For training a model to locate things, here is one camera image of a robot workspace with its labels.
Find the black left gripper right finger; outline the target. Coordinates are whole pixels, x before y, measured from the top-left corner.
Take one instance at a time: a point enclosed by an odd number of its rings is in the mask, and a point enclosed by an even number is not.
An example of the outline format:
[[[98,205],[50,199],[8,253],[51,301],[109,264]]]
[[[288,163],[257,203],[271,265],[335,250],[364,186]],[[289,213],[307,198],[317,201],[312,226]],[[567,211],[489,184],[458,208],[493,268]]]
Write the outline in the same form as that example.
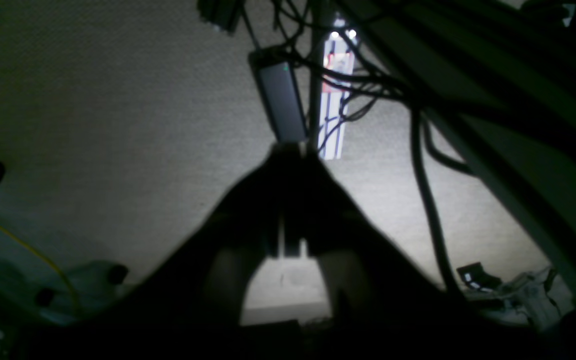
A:
[[[288,151],[288,253],[305,241],[332,307],[322,348],[357,360],[541,360],[537,333],[440,290],[374,228],[311,153]]]

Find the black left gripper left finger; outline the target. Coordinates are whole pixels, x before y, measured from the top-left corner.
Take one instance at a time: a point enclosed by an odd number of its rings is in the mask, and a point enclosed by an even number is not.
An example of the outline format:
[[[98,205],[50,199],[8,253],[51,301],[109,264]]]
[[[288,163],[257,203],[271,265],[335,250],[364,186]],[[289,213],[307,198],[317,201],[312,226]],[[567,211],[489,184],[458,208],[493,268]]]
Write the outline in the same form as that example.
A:
[[[221,360],[242,353],[243,303],[258,268],[278,255],[288,178],[288,151],[273,150],[137,289],[73,325],[37,330],[28,358]]]

